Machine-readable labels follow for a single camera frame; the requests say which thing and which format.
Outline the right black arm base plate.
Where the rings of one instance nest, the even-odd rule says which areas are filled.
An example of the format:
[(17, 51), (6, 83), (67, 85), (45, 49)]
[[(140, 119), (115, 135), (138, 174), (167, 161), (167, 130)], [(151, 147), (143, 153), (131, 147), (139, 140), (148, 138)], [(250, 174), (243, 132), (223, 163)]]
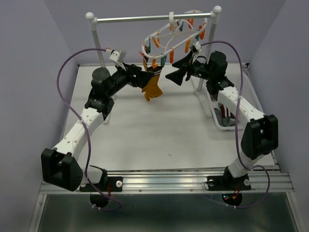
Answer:
[(251, 184), (248, 175), (232, 178), (223, 175), (212, 175), (207, 177), (209, 191), (234, 191), (240, 187), (240, 190), (251, 190)]

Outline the white clothes drying rack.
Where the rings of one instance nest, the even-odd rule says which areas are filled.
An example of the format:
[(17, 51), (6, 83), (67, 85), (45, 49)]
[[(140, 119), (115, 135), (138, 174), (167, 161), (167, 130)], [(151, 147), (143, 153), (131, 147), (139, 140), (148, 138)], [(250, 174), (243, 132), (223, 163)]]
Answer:
[[(158, 21), (165, 20), (168, 21), (173, 19), (203, 19), (207, 18), (211, 20), (211, 29), (209, 33), (208, 41), (211, 42), (214, 38), (216, 25), (218, 24), (220, 14), (222, 12), (221, 6), (215, 6), (210, 13), (203, 13), (201, 11), (191, 10), (183, 14), (174, 14), (170, 12), (169, 15), (153, 15), (153, 16), (132, 16), (132, 17), (119, 17), (119, 18), (97, 18), (92, 12), (88, 12), (85, 18), (88, 20), (90, 30), (95, 43), (95, 48), (97, 49), (97, 54), (99, 58), (99, 63), (101, 67), (105, 67), (104, 58), (102, 54), (102, 49), (99, 42), (99, 37), (97, 33), (97, 25), (100, 23), (112, 23), (112, 22), (135, 22), (135, 21)], [(148, 62), (148, 68), (152, 68), (152, 63)]]

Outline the white round clip hanger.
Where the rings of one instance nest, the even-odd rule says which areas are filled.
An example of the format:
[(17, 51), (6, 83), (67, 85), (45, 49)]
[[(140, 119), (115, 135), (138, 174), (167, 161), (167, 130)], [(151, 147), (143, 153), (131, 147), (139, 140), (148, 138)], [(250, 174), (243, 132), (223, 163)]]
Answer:
[(173, 19), (169, 23), (148, 35), (142, 43), (141, 51), (148, 58), (148, 62), (156, 59), (158, 66), (160, 59), (167, 56), (166, 62), (175, 62), (174, 54), (178, 48), (185, 53), (194, 40), (204, 39), (208, 19)]

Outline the maroon white striped sock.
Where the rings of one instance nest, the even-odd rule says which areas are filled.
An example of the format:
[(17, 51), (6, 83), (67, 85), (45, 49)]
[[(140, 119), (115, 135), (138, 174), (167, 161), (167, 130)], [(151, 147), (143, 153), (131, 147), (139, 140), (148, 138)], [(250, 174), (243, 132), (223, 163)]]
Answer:
[(223, 118), (225, 118), (225, 117), (234, 118), (234, 115), (228, 110), (228, 108), (225, 105), (219, 103), (218, 106), (219, 106), (219, 109), (221, 111), (221, 116)]

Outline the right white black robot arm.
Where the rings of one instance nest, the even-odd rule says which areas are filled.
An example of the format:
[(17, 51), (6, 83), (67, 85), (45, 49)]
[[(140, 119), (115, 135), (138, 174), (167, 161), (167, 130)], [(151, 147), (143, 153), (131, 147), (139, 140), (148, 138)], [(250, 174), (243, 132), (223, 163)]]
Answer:
[(208, 63), (194, 59), (193, 52), (172, 65), (176, 71), (166, 78), (177, 85), (191, 76), (206, 80), (207, 91), (244, 127), (241, 139), (236, 138), (238, 157), (228, 165), (223, 175), (210, 176), (210, 191), (229, 191), (240, 187), (250, 190), (248, 171), (265, 155), (278, 147), (278, 119), (265, 115), (240, 95), (240, 90), (226, 77), (227, 61), (224, 53), (214, 51)]

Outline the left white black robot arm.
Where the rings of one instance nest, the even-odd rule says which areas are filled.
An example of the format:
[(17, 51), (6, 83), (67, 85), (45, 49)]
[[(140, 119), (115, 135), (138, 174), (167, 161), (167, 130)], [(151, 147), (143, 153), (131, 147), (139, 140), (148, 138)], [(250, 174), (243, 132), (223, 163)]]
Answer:
[(113, 96), (127, 85), (143, 89), (153, 77), (153, 72), (143, 71), (134, 64), (117, 67), (114, 74), (105, 67), (95, 69), (88, 100), (81, 114), (76, 113), (78, 120), (58, 144), (41, 154), (44, 182), (69, 191), (89, 183), (96, 190), (105, 189), (108, 179), (101, 174), (90, 179), (90, 161), (80, 167), (79, 155), (85, 145), (91, 146), (90, 136), (109, 116), (114, 106)]

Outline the yellow orange clothes peg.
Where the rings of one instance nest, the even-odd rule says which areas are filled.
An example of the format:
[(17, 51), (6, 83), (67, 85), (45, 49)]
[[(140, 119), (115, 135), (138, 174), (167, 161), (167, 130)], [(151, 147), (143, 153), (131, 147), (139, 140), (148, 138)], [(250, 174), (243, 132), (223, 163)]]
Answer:
[(158, 67), (158, 64), (156, 63), (156, 59), (152, 60), (152, 68), (155, 69)]

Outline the teal clothes peg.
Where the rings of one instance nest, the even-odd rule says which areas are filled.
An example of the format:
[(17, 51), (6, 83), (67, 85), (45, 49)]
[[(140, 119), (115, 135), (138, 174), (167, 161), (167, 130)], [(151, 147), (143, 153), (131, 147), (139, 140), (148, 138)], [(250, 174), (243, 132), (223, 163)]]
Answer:
[(160, 59), (160, 66), (161, 67), (164, 67), (165, 66), (165, 63), (166, 63), (166, 59), (167, 59), (167, 56), (164, 56)]

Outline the mustard brown striped sock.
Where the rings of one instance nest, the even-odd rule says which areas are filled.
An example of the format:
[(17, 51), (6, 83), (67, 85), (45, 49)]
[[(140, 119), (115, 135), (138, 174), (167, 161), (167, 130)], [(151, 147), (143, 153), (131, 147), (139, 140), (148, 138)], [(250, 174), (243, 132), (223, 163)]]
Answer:
[(148, 58), (143, 59), (142, 63), (143, 63), (144, 70), (148, 71)]

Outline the aluminium rail frame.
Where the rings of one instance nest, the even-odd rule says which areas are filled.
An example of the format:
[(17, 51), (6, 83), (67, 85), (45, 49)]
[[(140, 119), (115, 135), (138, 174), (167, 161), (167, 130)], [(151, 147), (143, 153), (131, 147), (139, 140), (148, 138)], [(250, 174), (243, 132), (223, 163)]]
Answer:
[(182, 172), (121, 172), (122, 203), (115, 212), (92, 209), (89, 194), (42, 183), (31, 232), (306, 232), (288, 174), (250, 173), (252, 189), (243, 205), (223, 205), (219, 192), (205, 189), (220, 169)]

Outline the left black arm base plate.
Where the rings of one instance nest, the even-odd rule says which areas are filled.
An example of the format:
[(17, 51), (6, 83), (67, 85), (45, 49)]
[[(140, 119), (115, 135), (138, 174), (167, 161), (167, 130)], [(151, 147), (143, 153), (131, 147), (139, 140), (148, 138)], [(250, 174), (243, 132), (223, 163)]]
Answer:
[[(102, 192), (122, 192), (123, 177), (122, 176), (106, 176), (102, 178), (94, 186)], [(96, 192), (96, 190), (87, 183), (84, 187), (80, 186), (80, 192)]]

